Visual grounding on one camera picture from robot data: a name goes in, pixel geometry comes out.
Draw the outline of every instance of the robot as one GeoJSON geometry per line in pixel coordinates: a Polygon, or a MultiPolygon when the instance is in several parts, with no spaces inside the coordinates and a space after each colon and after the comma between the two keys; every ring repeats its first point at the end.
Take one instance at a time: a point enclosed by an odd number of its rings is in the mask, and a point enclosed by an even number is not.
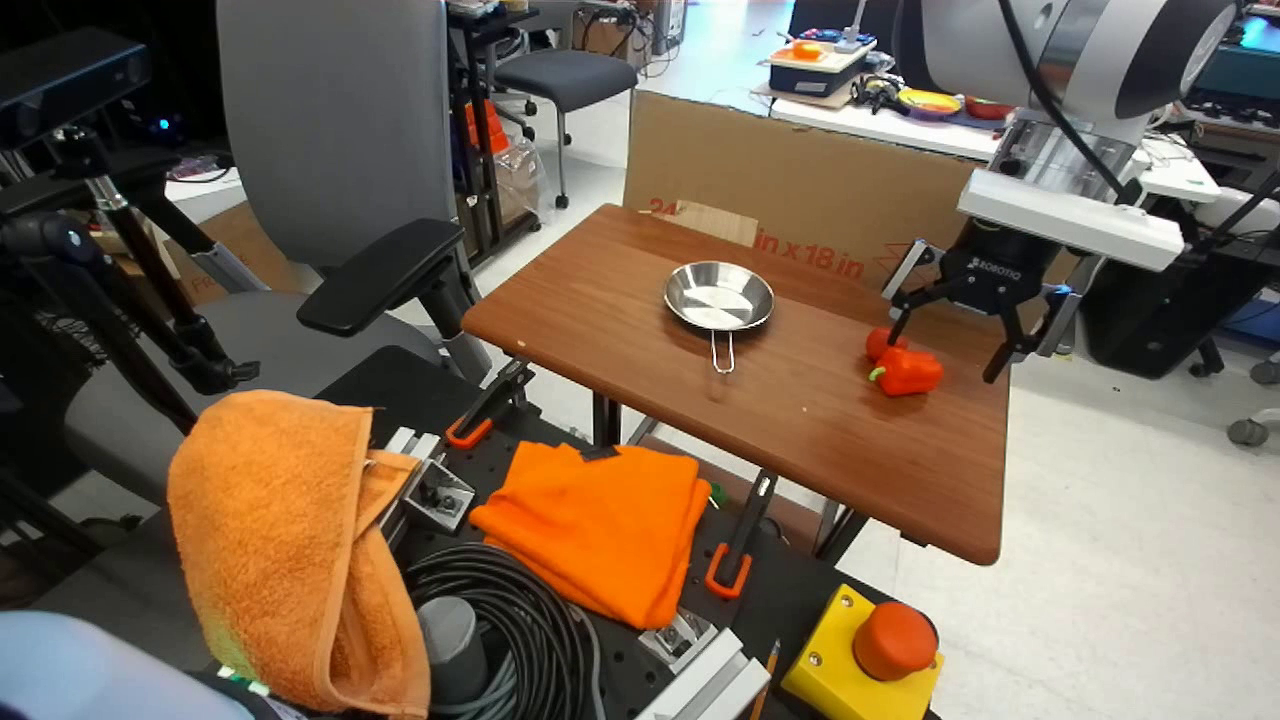
{"type": "Polygon", "coordinates": [[[951,247],[915,238],[883,285],[892,341],[926,304],[960,304],[1004,325],[983,379],[1029,353],[1056,353],[1105,265],[1163,272],[1183,226],[1146,208],[1157,187],[1138,146],[1182,98],[1236,21],[1233,0],[926,0],[926,54],[951,92],[1015,103],[989,166],[960,191],[951,247]],[[1059,285],[1047,265],[1074,255],[1059,285]]]}

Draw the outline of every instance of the stainless steel bowl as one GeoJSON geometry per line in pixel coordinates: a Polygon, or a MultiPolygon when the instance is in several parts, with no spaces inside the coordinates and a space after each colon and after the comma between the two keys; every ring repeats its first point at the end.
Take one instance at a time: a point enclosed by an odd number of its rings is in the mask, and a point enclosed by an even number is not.
{"type": "Polygon", "coordinates": [[[714,331],[714,366],[731,372],[731,331],[750,331],[769,325],[771,316],[771,285],[739,265],[702,260],[682,265],[668,274],[665,304],[673,316],[682,316],[689,326],[714,331]]]}

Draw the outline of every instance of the orange towel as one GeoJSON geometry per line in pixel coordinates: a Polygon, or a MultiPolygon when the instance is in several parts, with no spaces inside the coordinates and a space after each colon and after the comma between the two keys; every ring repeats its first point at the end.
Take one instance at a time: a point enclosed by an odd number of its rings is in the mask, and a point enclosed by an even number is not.
{"type": "Polygon", "coordinates": [[[182,444],[170,515],[218,661],[315,710],[428,717],[426,630],[377,531],[418,459],[369,433],[369,406],[235,393],[182,444]]]}
{"type": "Polygon", "coordinates": [[[473,524],[566,601],[647,630],[682,611],[708,493],[689,457],[622,449],[585,459],[575,449],[522,444],[510,485],[473,524]]]}

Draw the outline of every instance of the floor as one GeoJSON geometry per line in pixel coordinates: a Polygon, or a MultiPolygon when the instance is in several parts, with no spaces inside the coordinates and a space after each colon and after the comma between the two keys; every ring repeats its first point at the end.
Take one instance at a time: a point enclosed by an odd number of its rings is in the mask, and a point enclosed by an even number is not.
{"type": "MultiPolygon", "coordinates": [[[[682,54],[661,59],[647,84],[761,108],[766,54],[785,21],[785,0],[702,0],[682,54]]],[[[624,108],[575,121],[572,208],[545,208],[545,233],[475,268],[486,290],[598,202],[622,198],[622,121],[624,108]]],[[[1162,382],[1082,354],[1029,358],[1013,372],[1004,560],[973,569],[883,524],[845,553],[845,572],[940,624],[940,717],[1275,717],[1280,444],[1239,452],[1226,439],[1229,419],[1268,403],[1243,375],[1257,354],[1229,349],[1226,375],[1172,372],[1162,382]]],[[[534,401],[566,429],[587,419],[587,395],[549,372],[534,401]]]]}

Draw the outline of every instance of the chair armrest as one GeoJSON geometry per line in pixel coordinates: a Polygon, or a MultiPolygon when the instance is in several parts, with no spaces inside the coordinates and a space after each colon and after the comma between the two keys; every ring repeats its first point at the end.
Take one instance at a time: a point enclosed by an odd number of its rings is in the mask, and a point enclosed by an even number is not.
{"type": "MultiPolygon", "coordinates": [[[[380,313],[411,295],[438,295],[438,285],[473,286],[456,255],[460,238],[464,233],[456,222],[411,218],[330,272],[296,321],[331,335],[355,335],[380,313]]],[[[451,321],[442,321],[438,313],[431,321],[445,335],[456,331],[451,321]]]]}

